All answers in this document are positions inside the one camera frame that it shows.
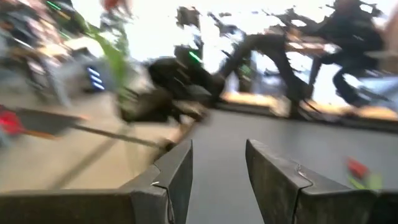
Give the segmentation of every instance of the green plant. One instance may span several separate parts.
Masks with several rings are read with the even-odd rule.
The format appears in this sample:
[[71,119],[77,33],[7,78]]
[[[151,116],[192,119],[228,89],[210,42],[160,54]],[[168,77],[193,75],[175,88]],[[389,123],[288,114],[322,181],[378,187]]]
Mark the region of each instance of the green plant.
[[127,36],[123,27],[119,27],[121,35],[114,44],[105,39],[100,34],[99,29],[87,23],[81,15],[77,15],[77,17],[77,20],[85,28],[86,33],[91,38],[95,39],[103,49],[116,83],[116,94],[123,95],[128,76],[127,62],[125,60],[125,56],[127,54]]

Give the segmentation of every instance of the black clothing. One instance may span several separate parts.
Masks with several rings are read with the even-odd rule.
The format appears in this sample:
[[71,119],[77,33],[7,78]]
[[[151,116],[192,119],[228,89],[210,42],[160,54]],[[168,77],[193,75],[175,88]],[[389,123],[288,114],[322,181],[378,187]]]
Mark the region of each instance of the black clothing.
[[312,95],[313,84],[321,65],[337,63],[342,68],[333,77],[333,83],[341,97],[347,103],[355,105],[361,98],[343,75],[376,68],[377,60],[365,55],[366,52],[383,49],[382,37],[374,28],[372,18],[361,10],[360,4],[353,4],[350,9],[335,11],[314,35],[338,45],[341,50],[314,59],[307,97]]
[[181,25],[194,25],[198,29],[200,29],[199,23],[199,15],[200,13],[196,10],[190,10],[186,7],[179,7],[177,10],[177,20]]

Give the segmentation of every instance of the black pants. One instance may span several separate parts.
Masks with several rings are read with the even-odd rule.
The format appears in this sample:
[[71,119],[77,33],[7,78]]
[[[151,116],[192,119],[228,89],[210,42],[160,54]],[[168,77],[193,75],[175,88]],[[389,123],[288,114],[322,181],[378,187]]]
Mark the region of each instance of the black pants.
[[180,25],[194,25],[200,30],[199,15],[197,11],[181,7],[178,9],[177,18]]
[[364,52],[355,50],[341,50],[334,54],[327,54],[315,58],[312,63],[307,97],[312,96],[313,86],[322,64],[331,65],[334,63],[341,66],[341,69],[333,77],[333,84],[336,86],[337,92],[345,102],[351,105],[360,103],[361,97],[357,94],[356,90],[348,84],[343,75],[346,73],[354,75],[356,72],[365,69],[374,69],[377,66],[377,60],[365,56]]

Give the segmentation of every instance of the green light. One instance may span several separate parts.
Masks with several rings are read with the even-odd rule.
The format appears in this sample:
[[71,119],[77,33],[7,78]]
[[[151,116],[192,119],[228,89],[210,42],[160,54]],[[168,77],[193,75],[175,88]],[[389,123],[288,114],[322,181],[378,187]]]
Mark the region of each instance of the green light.
[[54,4],[54,3],[50,2],[50,1],[47,1],[46,3],[49,4],[50,6],[52,6],[56,10],[61,10],[60,7],[58,7],[56,4]]
[[243,66],[240,68],[240,71],[242,71],[243,73],[250,73],[250,72],[251,72],[251,69],[250,69],[247,65],[243,65]]
[[356,189],[359,189],[359,190],[366,189],[366,187],[363,184],[359,183],[354,178],[348,177],[348,180]]
[[63,32],[60,32],[60,34],[63,35],[64,37],[68,38],[68,39],[71,39],[70,36],[64,34]]
[[195,60],[197,60],[198,62],[201,63],[201,59],[200,59],[197,55],[195,55],[193,52],[189,52],[189,54],[190,54]]

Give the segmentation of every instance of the person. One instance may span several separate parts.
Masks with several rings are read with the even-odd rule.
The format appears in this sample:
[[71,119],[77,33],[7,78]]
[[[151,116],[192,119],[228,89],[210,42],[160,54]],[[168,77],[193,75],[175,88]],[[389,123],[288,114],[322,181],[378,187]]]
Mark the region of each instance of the person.
[[379,69],[384,72],[398,74],[398,61],[396,52],[398,52],[398,4],[391,11],[390,16],[384,27],[381,27],[387,57],[382,57]]
[[31,46],[38,44],[39,36],[30,23],[40,19],[34,9],[21,2],[5,1],[0,4],[0,15],[0,27],[10,36]]
[[199,21],[200,12],[195,7],[183,7],[180,6],[177,9],[177,19],[180,26],[190,26],[194,25],[200,30],[200,21]]
[[382,37],[373,25],[372,17],[362,11],[361,1],[336,0],[335,12],[311,35],[332,42],[341,50],[314,59],[307,97],[312,96],[313,85],[322,64],[337,63],[341,66],[333,77],[337,93],[345,102],[360,106],[363,99],[343,75],[364,69],[375,69],[378,65],[377,59],[368,57],[366,52],[380,51],[384,47]]

